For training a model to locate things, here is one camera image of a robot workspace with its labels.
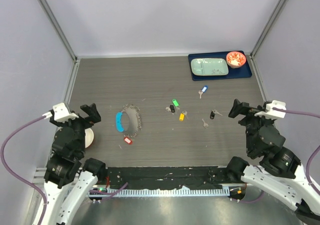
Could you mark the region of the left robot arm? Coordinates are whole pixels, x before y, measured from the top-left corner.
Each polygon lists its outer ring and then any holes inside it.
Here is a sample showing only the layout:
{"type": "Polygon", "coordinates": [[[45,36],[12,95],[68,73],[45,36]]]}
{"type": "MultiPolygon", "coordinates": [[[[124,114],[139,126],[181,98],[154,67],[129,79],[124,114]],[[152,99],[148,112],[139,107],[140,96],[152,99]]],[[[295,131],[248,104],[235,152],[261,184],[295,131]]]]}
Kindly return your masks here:
{"type": "Polygon", "coordinates": [[[93,185],[107,177],[106,164],[95,158],[85,163],[86,130],[101,122],[95,103],[81,105],[86,117],[58,103],[43,114],[58,127],[44,173],[44,195],[33,220],[34,225],[70,225],[93,185]]]}

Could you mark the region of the metal keyring holder blue handle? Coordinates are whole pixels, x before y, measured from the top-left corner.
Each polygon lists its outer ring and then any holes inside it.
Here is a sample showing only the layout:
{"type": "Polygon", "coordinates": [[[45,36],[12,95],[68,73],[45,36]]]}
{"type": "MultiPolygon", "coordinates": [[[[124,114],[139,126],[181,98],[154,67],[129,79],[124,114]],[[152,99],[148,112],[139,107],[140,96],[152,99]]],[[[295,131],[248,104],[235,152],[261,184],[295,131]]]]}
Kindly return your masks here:
{"type": "Polygon", "coordinates": [[[142,129],[142,117],[140,108],[134,104],[126,104],[115,115],[115,126],[124,137],[135,138],[142,129]],[[128,126],[123,124],[123,118],[128,118],[128,126]]]}

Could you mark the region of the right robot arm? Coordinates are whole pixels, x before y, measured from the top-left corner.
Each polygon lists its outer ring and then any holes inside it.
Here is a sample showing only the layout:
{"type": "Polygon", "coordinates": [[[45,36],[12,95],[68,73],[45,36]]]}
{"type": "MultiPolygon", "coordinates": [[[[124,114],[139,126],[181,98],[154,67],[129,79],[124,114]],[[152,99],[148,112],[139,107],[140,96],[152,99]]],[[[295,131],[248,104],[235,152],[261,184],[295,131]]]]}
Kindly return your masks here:
{"type": "Polygon", "coordinates": [[[287,110],[281,101],[266,101],[257,108],[235,99],[229,118],[243,115],[238,124],[245,127],[246,154],[252,160],[261,158],[255,167],[234,156],[226,167],[226,178],[233,183],[249,183],[268,193],[294,211],[305,225],[320,223],[320,185],[310,175],[310,165],[319,153],[317,148],[306,165],[284,146],[285,137],[274,123],[286,114],[318,118],[318,114],[287,110]]]}

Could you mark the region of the red tagged keys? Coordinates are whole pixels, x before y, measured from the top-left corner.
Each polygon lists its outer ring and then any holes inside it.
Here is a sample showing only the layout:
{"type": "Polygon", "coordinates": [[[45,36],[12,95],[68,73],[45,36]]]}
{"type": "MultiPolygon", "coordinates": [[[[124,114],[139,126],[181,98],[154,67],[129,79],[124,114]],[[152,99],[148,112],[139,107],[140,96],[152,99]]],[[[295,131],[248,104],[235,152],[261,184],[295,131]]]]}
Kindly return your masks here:
{"type": "Polygon", "coordinates": [[[124,142],[131,145],[133,143],[132,139],[130,139],[128,136],[124,137],[124,142]]]}

